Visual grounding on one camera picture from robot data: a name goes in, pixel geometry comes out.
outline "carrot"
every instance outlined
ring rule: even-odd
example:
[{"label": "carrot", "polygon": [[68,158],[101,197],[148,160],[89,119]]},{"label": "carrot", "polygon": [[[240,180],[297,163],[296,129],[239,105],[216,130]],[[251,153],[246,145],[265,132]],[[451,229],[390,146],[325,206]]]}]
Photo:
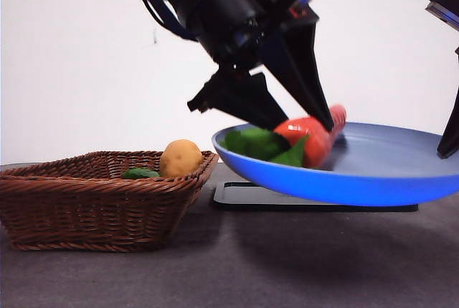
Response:
[{"label": "carrot", "polygon": [[274,129],[274,132],[284,136],[291,146],[304,136],[308,136],[303,155],[305,168],[315,168],[323,164],[330,154],[336,136],[346,125],[346,109],[342,105],[332,106],[330,114],[335,124],[330,133],[312,116],[284,121]]}]

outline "green vegetable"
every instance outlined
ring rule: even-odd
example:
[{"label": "green vegetable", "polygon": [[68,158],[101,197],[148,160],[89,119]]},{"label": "green vegetable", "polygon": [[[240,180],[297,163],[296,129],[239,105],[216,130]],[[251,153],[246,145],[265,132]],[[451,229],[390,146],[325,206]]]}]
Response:
[{"label": "green vegetable", "polygon": [[145,179],[147,177],[159,177],[159,173],[150,168],[130,168],[122,175],[123,179]]},{"label": "green vegetable", "polygon": [[251,128],[229,132],[220,145],[241,155],[268,161],[290,148],[288,141],[280,134]]},{"label": "green vegetable", "polygon": [[307,139],[308,136],[304,136],[302,139],[297,141],[296,144],[292,146],[289,150],[274,157],[270,161],[278,164],[286,164],[288,166],[302,167],[304,156],[304,144]]},{"label": "green vegetable", "polygon": [[290,147],[287,140],[280,134],[259,128],[231,131],[220,145],[243,156],[261,159],[288,166],[302,167],[304,144],[308,136],[304,136]]}]

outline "gray tabletop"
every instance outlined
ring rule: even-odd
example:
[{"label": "gray tabletop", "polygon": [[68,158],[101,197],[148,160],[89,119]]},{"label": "gray tabletop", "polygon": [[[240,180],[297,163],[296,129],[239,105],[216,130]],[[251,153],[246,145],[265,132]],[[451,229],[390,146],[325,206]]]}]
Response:
[{"label": "gray tabletop", "polygon": [[14,251],[1,231],[1,306],[459,307],[459,195],[415,213],[230,211],[218,164],[168,246]]}]

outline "white backdrop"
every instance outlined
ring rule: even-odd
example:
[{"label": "white backdrop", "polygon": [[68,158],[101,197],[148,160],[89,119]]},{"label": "white backdrop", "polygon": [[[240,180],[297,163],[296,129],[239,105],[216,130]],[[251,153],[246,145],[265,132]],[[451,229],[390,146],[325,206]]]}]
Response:
[{"label": "white backdrop", "polygon": [[[350,121],[442,133],[458,89],[459,36],[427,0],[314,0],[316,55],[330,104]],[[190,113],[217,66],[157,27],[140,0],[1,0],[1,163],[96,150],[213,149],[240,120]],[[290,117],[302,110],[268,75]]]}]

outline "brown wicker basket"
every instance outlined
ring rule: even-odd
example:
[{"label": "brown wicker basket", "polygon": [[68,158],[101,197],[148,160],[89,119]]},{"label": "brown wicker basket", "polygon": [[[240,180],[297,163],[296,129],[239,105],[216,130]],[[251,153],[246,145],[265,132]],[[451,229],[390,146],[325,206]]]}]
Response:
[{"label": "brown wicker basket", "polygon": [[159,170],[160,151],[98,151],[0,172],[0,221],[20,250],[130,252],[166,244],[197,199],[218,155],[184,177],[121,179]]}]

